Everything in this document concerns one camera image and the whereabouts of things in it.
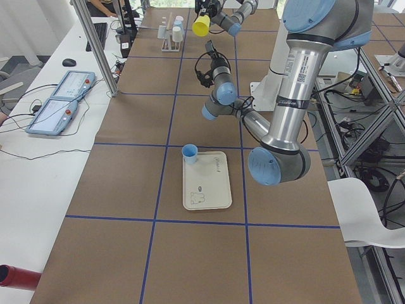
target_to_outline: brown paper table covering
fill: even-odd
[[[167,54],[156,28],[169,11],[145,16],[150,29],[135,40],[31,303],[360,304],[312,131],[309,173],[264,187],[247,169],[256,142],[238,121],[201,115],[210,90],[193,68],[204,43],[228,56],[247,97],[268,70],[275,11],[259,10],[236,39],[198,39],[193,10],[173,9],[188,27],[181,52]],[[230,208],[183,208],[187,143],[226,153]]]

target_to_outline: wall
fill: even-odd
[[[1,0],[0,57],[23,55],[15,39],[36,55],[52,55],[76,18],[69,0]]]

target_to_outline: person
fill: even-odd
[[[113,0],[87,0],[87,8],[91,17],[117,17]]]

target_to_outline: white chair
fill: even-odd
[[[383,226],[361,180],[348,177],[332,180],[328,185],[347,247],[405,248],[405,228],[390,230]]]

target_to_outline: blue cup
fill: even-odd
[[[195,163],[197,161],[197,154],[198,154],[198,149],[195,145],[193,144],[186,144],[182,148],[182,154],[184,161],[190,165]]]

